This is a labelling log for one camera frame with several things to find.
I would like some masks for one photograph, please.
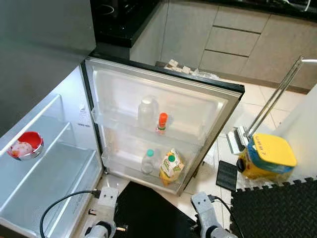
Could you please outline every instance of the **food package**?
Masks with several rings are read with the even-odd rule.
[[[183,168],[184,164],[179,154],[174,148],[171,149],[165,155],[159,169],[159,177],[162,179],[164,186],[168,186],[171,182],[177,180]]]
[[[20,142],[17,141],[13,146],[12,146],[12,155],[15,157],[20,157],[29,153],[33,152],[32,146],[27,143],[27,142]]]

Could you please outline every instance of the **red bowl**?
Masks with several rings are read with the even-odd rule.
[[[29,143],[32,146],[33,151],[29,154],[25,154],[20,157],[17,157],[12,154],[12,151],[11,151],[12,147],[10,147],[10,149],[7,151],[8,154],[17,160],[28,160],[28,159],[37,157],[41,153],[44,146],[43,138],[40,136],[40,134],[38,134],[35,131],[27,131],[23,133],[18,138],[18,141]]]

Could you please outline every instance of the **small bottle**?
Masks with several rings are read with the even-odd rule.
[[[142,159],[142,172],[147,175],[152,173],[154,169],[154,164],[155,164],[154,151],[151,149],[147,150],[146,155]]]
[[[150,127],[154,119],[154,105],[151,97],[142,99],[138,108],[138,123],[142,127]]]
[[[160,135],[164,134],[166,128],[168,115],[166,113],[161,113],[158,119],[158,126],[156,128],[156,132]]]

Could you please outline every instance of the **white wall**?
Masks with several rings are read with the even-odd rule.
[[[274,131],[291,145],[297,159],[290,180],[317,175],[317,85]]]

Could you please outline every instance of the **drawer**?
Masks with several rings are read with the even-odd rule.
[[[248,57],[204,51],[200,64],[201,70],[239,74]]]
[[[258,37],[257,33],[213,27],[206,49],[249,56]]]
[[[220,6],[214,26],[261,33],[269,14]]]

